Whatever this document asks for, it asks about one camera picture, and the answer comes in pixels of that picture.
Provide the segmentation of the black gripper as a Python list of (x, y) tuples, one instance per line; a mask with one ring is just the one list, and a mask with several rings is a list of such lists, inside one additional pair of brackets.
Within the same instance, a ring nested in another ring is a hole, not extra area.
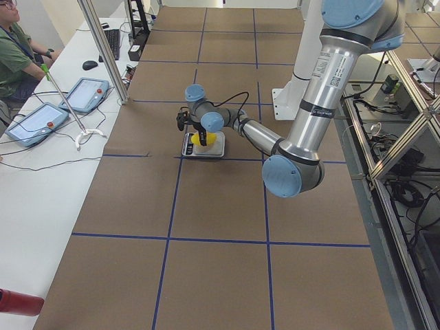
[(196, 141), (199, 146), (207, 146), (207, 132), (200, 122), (194, 120), (191, 116), (188, 118), (188, 126), (193, 127), (197, 132)]

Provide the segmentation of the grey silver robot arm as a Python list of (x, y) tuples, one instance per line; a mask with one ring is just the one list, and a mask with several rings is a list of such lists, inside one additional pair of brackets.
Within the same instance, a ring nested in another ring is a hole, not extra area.
[(188, 108), (177, 114), (178, 129), (194, 127), (205, 146), (208, 133), (230, 127), (268, 155), (262, 177), (273, 195), (294, 197), (314, 189), (325, 176), (318, 149), (353, 68), (363, 54), (402, 44), (404, 7), (404, 1), (322, 2), (322, 48), (287, 138), (247, 117), (242, 109), (214, 105), (198, 84), (185, 90)]

